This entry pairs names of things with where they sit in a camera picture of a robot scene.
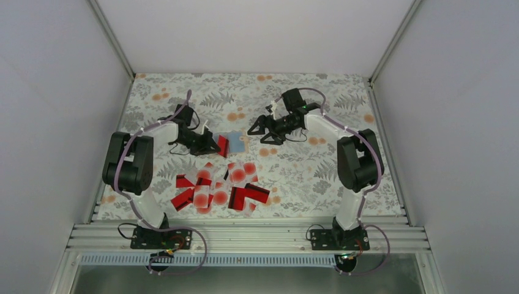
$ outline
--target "floral tablecloth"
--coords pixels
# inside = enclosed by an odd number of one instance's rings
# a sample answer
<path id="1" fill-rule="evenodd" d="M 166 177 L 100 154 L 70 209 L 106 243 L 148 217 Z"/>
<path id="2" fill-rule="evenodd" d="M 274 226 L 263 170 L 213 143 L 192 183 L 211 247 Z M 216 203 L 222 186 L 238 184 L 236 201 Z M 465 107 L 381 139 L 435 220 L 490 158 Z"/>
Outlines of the floral tablecloth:
<path id="1" fill-rule="evenodd" d="M 193 91 L 191 107 L 200 120 L 208 121 L 213 132 L 243 132 L 245 152 L 223 158 L 216 154 L 194 157 L 169 153 L 164 146 L 154 158 L 154 177 L 151 189 L 159 205 L 170 218 L 244 217 L 226 205 L 212 205 L 200 213 L 189 205 L 177 212 L 170 200 L 183 189 L 175 188 L 175 176 L 201 168 L 206 162 L 221 167 L 223 176 L 227 163 L 254 162 L 258 186 L 271 191 L 267 203 L 257 203 L 251 217 L 309 217 L 332 216 L 337 213 L 343 187 L 337 177 L 336 142 L 327 142 L 319 134 L 304 133 L 305 142 L 286 141 L 282 146 L 260 144 L 261 136 L 247 136 L 255 119 L 266 114 L 265 106 L 282 92 L 301 87 L 321 90 L 327 96 L 325 110 L 353 129 L 371 128 L 377 133 L 373 112 L 362 77 L 358 75 L 326 74 L 239 74 L 239 73 L 140 73 L 136 75 L 130 100 L 122 121 L 122 131 L 135 132 L 139 127 L 168 116 L 185 99 L 188 89 Z M 302 91 L 308 102 L 319 102 L 319 95 Z M 282 101 L 280 115 L 286 114 Z M 293 140 L 304 140 L 299 131 Z M 183 147 L 177 153 L 186 152 Z M 365 216 L 398 215 L 398 202 L 384 150 L 381 150 L 386 172 L 380 188 L 369 194 Z M 124 197 L 109 186 L 104 190 L 98 219 L 134 219 Z"/>

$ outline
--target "black cable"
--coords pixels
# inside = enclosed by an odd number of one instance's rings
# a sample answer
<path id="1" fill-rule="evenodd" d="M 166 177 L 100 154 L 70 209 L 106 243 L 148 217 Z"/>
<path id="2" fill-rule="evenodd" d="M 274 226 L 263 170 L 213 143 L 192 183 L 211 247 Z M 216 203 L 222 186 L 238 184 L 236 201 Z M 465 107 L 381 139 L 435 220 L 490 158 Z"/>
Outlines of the black cable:
<path id="1" fill-rule="evenodd" d="M 173 143 L 173 145 L 174 145 L 173 148 L 170 149 L 170 154 L 173 154 L 173 155 L 182 155 L 182 156 L 184 156 L 184 155 L 189 155 L 189 151 L 188 151 L 186 154 L 172 152 L 173 149 L 177 148 L 178 143 Z"/>
<path id="2" fill-rule="evenodd" d="M 193 110 L 193 112 L 194 112 L 195 115 L 196 115 L 196 127 L 193 127 L 193 128 L 187 128 L 188 130 L 196 130 L 196 128 L 197 128 L 198 126 L 200 126 L 200 118 L 198 117 L 198 113 L 196 113 L 195 110 Z"/>
<path id="3" fill-rule="evenodd" d="M 121 226 L 122 226 L 122 225 L 132 225 L 132 226 L 134 226 L 134 227 L 136 227 L 136 228 L 137 228 L 138 226 L 137 226 L 136 224 L 132 224 L 131 222 L 123 222 L 122 224 L 119 224 L 119 225 L 117 226 L 117 232 L 119 232 L 119 235 L 120 235 L 121 237 L 123 237 L 123 238 L 125 238 L 125 239 L 127 239 L 127 240 L 132 240 L 133 238 L 131 238 L 131 237 L 126 237 L 126 236 L 121 232 Z"/>
<path id="4" fill-rule="evenodd" d="M 301 137 L 301 135 L 305 136 L 305 140 L 292 140 L 292 139 L 289 139 L 286 137 L 285 137 L 285 139 L 290 142 L 306 142 L 308 140 L 308 137 L 307 137 L 307 134 L 303 133 L 303 129 L 301 129 L 301 133 L 299 134 L 299 136 Z"/>
<path id="5" fill-rule="evenodd" d="M 308 240 L 308 241 L 311 241 L 311 240 L 312 240 L 312 239 L 309 239 L 309 238 L 308 238 L 308 232 L 310 231 L 310 229 L 311 229 L 314 225 L 318 225 L 319 227 L 321 227 L 321 229 L 326 230 L 322 225 L 319 225 L 319 224 L 313 224 L 313 225 L 309 226 L 307 232 L 305 233 L 305 238 L 306 238 L 306 240 Z"/>

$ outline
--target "mounting plate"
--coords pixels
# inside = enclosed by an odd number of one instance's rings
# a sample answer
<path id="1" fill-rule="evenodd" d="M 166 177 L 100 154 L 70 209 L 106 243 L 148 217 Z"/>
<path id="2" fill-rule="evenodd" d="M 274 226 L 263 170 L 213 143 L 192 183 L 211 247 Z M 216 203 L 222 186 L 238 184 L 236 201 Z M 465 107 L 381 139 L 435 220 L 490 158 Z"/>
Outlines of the mounting plate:
<path id="1" fill-rule="evenodd" d="M 189 250 L 193 237 L 191 230 L 179 229 L 167 233 L 159 233 L 141 227 L 135 228 L 133 235 L 136 238 L 132 239 L 130 243 L 130 248 L 132 249 L 172 249 L 179 245 L 179 238 L 174 238 L 174 236 L 181 236 L 185 240 L 181 249 Z"/>
<path id="2" fill-rule="evenodd" d="M 366 230 L 361 231 L 361 235 L 358 238 L 352 238 L 349 241 L 345 242 L 343 247 L 340 247 L 334 239 L 332 235 L 332 230 L 321 230 L 314 229 L 310 230 L 310 239 L 312 240 L 312 250 L 316 251 L 337 251 L 337 250 L 346 250 L 346 251 L 358 251 L 359 245 L 355 240 L 359 240 L 362 245 L 362 250 L 367 251 L 370 250 L 370 242 L 368 239 L 368 232 Z"/>

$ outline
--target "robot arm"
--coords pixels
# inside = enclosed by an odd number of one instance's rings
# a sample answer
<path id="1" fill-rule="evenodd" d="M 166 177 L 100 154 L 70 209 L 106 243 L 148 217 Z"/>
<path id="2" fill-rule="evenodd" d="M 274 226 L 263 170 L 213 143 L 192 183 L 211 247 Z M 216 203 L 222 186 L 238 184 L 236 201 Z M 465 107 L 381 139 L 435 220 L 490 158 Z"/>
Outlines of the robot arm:
<path id="1" fill-rule="evenodd" d="M 204 127 L 202 134 L 189 129 L 192 115 L 192 108 L 185 106 L 176 118 L 163 122 L 158 127 L 136 137 L 122 163 L 119 172 L 119 189 L 130 195 L 137 212 L 154 228 L 160 228 L 164 221 L 164 212 L 148 189 L 153 177 L 154 154 L 164 145 L 172 143 L 185 145 L 193 155 L 220 151 L 220 147 L 212 138 L 212 132 L 207 128 Z M 130 137 L 129 133 L 115 132 L 108 146 L 102 178 L 103 182 L 113 189 L 115 189 L 117 164 Z M 138 225 L 146 228 L 141 220 L 138 221 Z"/>
<path id="2" fill-rule="evenodd" d="M 344 190 L 339 212 L 332 223 L 331 235 L 337 248 L 345 249 L 355 239 L 363 239 L 365 234 L 359 225 L 357 214 L 364 205 L 364 196 L 360 190 L 377 182 L 378 171 L 373 154 L 359 138 L 325 118 L 320 105 L 307 104 L 298 89 L 284 92 L 282 98 L 289 114 L 279 119 L 274 119 L 273 115 L 262 115 L 247 133 L 264 135 L 261 143 L 282 145 L 287 140 L 287 134 L 301 127 L 316 132 L 328 142 L 337 142 L 337 174 L 344 187 L 353 193 Z M 359 135 L 371 145 L 379 162 L 382 162 L 375 133 L 365 129 Z M 381 174 L 383 173 L 384 167 L 381 165 Z"/>

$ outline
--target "glass panel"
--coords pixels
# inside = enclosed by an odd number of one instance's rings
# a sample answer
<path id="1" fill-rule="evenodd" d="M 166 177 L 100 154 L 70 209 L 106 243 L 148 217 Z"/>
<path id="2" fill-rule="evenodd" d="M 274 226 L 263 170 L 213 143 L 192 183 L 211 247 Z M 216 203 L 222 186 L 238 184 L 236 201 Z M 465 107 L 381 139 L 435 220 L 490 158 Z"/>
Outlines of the glass panel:
<path id="1" fill-rule="evenodd" d="M 382 255 L 359 257 L 356 272 L 380 264 Z M 170 267 L 168 271 L 188 268 Z M 187 276 L 156 276 L 143 266 L 80 266 L 73 293 L 424 293 L 414 254 L 392 254 L 380 271 L 339 276 L 329 268 L 205 267 Z"/>

